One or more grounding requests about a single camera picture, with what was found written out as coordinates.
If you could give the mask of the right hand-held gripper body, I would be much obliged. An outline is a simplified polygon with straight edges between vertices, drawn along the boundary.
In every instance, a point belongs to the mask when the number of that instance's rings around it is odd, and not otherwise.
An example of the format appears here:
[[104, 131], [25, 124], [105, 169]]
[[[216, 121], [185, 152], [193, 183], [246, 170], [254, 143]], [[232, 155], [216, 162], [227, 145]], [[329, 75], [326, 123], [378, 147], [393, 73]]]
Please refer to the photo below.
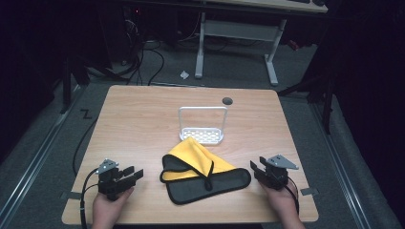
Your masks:
[[266, 159], [271, 168], [269, 171], [265, 167], [264, 185], [268, 188], [280, 190], [288, 184], [288, 169], [298, 170], [299, 167], [282, 155], [269, 157]]

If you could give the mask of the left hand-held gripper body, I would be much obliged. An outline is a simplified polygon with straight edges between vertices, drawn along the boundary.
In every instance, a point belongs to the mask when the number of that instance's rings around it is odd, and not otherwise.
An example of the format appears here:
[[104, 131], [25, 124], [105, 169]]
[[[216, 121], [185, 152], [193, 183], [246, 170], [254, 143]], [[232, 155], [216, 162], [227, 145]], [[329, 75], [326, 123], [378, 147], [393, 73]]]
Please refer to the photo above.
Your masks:
[[127, 183], [129, 176], [125, 177], [122, 171], [119, 170], [118, 163], [109, 158], [104, 159], [96, 170], [98, 191], [111, 201], [117, 200], [119, 194], [133, 187]]

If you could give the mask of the yellow and grey cloth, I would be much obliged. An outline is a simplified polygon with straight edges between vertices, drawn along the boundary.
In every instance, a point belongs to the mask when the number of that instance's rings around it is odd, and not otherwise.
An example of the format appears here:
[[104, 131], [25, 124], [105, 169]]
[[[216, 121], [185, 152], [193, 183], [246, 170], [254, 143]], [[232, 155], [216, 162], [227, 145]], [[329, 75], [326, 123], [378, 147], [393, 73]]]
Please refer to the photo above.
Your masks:
[[183, 205], [244, 189], [251, 175], [188, 137], [162, 157], [160, 181], [166, 185], [171, 201]]

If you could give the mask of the person's left hand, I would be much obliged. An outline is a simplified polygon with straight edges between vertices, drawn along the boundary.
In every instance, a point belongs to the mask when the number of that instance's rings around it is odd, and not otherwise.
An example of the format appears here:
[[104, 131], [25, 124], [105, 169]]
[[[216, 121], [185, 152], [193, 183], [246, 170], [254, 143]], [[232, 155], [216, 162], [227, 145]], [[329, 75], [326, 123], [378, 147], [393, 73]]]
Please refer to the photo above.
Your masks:
[[118, 195], [118, 199], [115, 201], [111, 201], [107, 199], [106, 195], [98, 193], [93, 201], [92, 229], [113, 229], [133, 192], [133, 188], [124, 191]]

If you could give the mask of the person's right hand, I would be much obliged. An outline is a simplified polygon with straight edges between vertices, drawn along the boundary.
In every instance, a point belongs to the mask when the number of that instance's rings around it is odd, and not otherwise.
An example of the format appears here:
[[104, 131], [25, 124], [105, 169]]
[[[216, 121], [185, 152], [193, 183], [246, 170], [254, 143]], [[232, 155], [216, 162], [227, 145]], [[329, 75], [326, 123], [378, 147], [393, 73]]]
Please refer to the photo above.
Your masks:
[[283, 229], [306, 229], [296, 210], [295, 200], [288, 189], [274, 190], [261, 184], [268, 203], [281, 221]]

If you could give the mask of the white rack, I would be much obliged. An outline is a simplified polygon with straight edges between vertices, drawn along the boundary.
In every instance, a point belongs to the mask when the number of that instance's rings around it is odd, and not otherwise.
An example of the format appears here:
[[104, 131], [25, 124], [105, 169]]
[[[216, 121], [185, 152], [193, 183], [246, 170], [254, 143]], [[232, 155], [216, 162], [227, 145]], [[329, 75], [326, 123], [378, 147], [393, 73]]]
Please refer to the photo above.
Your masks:
[[218, 145], [224, 138], [226, 107], [180, 107], [180, 139], [195, 138], [202, 145]]

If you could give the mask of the black metal stand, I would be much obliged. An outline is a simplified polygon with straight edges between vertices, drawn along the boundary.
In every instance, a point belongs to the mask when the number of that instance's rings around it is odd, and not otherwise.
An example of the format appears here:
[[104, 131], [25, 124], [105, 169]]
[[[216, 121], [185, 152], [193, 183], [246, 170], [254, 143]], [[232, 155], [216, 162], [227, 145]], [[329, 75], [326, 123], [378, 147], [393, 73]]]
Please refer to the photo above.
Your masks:
[[332, 112], [332, 95], [335, 86], [335, 74], [318, 75], [311, 79], [303, 80], [302, 82], [284, 89], [277, 94], [279, 96], [286, 96], [293, 92], [303, 91], [308, 89], [307, 95], [308, 103], [317, 103], [323, 101], [323, 112], [321, 123], [323, 130], [327, 135], [330, 134], [330, 114]]
[[82, 56], [68, 56], [63, 62], [62, 92], [63, 107], [61, 113], [65, 114], [72, 104], [72, 78], [79, 86], [87, 86], [90, 77], [87, 73], [85, 60]]

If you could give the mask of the white-framed desk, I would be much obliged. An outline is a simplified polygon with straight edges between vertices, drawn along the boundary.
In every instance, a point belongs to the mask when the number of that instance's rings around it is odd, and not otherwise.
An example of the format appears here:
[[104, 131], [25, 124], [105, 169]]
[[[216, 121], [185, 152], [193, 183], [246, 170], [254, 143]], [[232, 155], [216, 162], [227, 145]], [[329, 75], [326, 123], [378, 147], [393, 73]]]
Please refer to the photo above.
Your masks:
[[257, 23], [231, 22], [223, 19], [206, 19], [205, 12], [201, 13], [199, 49], [196, 59], [195, 77], [203, 77], [204, 39], [206, 36], [237, 38], [253, 41], [265, 41], [272, 44], [269, 52], [264, 55], [267, 75], [272, 86], [278, 85], [278, 78], [273, 65], [273, 58], [282, 38], [287, 13], [308, 13], [309, 15], [328, 12], [324, 3], [317, 0], [202, 0], [204, 7], [252, 7], [254, 10], [264, 10], [268, 13], [280, 12], [276, 25], [259, 25]]

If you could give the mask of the metal floor rail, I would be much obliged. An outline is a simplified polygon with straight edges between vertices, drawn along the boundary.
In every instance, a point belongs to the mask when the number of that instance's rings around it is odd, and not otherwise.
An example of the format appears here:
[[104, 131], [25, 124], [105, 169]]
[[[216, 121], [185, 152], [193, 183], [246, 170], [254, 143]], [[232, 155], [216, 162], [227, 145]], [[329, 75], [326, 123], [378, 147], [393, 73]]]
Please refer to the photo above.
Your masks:
[[372, 229], [370, 222], [365, 214], [361, 201], [357, 192], [355, 191], [352, 181], [350, 180], [348, 173], [344, 167], [344, 164], [337, 152], [337, 149], [333, 143], [331, 136], [326, 132], [323, 122], [322, 115], [319, 107], [314, 104], [309, 104], [309, 108], [317, 122], [317, 126], [320, 129], [324, 141], [327, 144], [328, 152], [330, 155], [330, 162], [332, 168], [335, 172], [335, 176], [339, 182], [345, 200], [349, 206], [352, 213], [352, 217], [357, 225], [358, 229]]
[[17, 209], [19, 208], [21, 202], [23, 201], [25, 195], [29, 192], [33, 182], [35, 181], [38, 173], [40, 172], [43, 164], [45, 163], [55, 138], [59, 134], [66, 118], [70, 114], [72, 107], [76, 101], [83, 95], [86, 90], [85, 86], [75, 86], [72, 95], [73, 100], [70, 105], [65, 105], [62, 111], [58, 114], [55, 123], [52, 125], [51, 129], [47, 132], [44, 140], [42, 141], [39, 149], [36, 151], [31, 163], [25, 170], [23, 176], [19, 179], [13, 192], [11, 193], [8, 201], [4, 204], [3, 208], [0, 210], [0, 228], [6, 228], [7, 224], [10, 223], [13, 216], [15, 215]]

